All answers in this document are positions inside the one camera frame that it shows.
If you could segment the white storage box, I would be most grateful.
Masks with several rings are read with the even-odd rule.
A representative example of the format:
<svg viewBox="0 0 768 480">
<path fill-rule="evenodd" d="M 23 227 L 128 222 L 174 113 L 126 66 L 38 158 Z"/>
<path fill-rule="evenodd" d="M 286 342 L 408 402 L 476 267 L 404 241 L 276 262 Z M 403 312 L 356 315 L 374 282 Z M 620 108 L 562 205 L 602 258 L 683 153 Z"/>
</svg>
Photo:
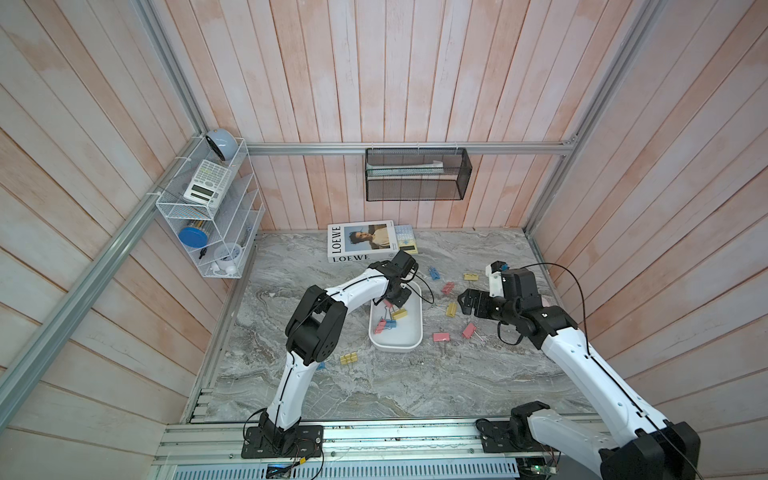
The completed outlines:
<svg viewBox="0 0 768 480">
<path fill-rule="evenodd" d="M 424 337 L 422 299 L 412 294 L 403 307 L 389 308 L 385 301 L 370 302 L 368 336 L 374 347 L 391 353 L 407 353 Z"/>
</svg>

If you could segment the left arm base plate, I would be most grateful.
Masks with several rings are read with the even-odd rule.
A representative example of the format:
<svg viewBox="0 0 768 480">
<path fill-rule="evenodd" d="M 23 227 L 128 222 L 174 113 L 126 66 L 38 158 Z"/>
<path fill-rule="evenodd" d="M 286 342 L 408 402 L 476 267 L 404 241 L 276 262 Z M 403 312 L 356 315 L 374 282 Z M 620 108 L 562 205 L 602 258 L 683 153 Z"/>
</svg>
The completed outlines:
<svg viewBox="0 0 768 480">
<path fill-rule="evenodd" d="M 298 424 L 283 433 L 275 433 L 267 427 L 249 427 L 246 430 L 241 457 L 243 459 L 319 457 L 323 440 L 322 426 Z"/>
</svg>

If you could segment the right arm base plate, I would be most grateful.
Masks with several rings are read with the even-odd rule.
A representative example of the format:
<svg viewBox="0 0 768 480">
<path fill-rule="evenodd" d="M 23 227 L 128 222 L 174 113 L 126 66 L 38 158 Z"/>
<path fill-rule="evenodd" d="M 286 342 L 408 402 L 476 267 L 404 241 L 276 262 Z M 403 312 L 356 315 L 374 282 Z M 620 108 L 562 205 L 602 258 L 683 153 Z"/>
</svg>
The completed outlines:
<svg viewBox="0 0 768 480">
<path fill-rule="evenodd" d="M 550 449 L 533 439 L 531 432 L 519 419 L 491 421 L 477 419 L 475 427 L 480 435 L 484 453 L 543 452 Z"/>
</svg>

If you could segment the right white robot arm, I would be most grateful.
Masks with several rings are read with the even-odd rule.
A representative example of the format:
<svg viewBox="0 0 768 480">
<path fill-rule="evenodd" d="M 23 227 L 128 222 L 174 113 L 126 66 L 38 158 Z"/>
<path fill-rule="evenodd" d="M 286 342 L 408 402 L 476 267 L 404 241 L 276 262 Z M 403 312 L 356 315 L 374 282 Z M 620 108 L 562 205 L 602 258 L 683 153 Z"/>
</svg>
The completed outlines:
<svg viewBox="0 0 768 480">
<path fill-rule="evenodd" d="M 668 420 L 620 378 L 563 308 L 545 305 L 532 271 L 496 261 L 486 274 L 489 290 L 459 295 L 462 312 L 514 327 L 571 379 L 608 432 L 599 434 L 534 401 L 513 408 L 507 423 L 476 420 L 485 452 L 551 447 L 602 479 L 699 478 L 699 435 L 686 422 Z"/>
</svg>

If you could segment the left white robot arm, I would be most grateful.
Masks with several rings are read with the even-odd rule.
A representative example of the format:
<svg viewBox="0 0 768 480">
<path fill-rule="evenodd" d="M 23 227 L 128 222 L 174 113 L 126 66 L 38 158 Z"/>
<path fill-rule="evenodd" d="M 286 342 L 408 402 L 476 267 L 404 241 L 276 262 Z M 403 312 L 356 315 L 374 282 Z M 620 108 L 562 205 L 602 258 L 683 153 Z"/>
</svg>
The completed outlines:
<svg viewBox="0 0 768 480">
<path fill-rule="evenodd" d="M 347 314 L 372 301 L 404 306 L 412 293 L 407 284 L 417 272 L 416 259 L 399 252 L 340 285 L 310 286 L 286 326 L 284 372 L 260 423 L 279 434 L 293 429 L 314 373 L 338 346 Z"/>
</svg>

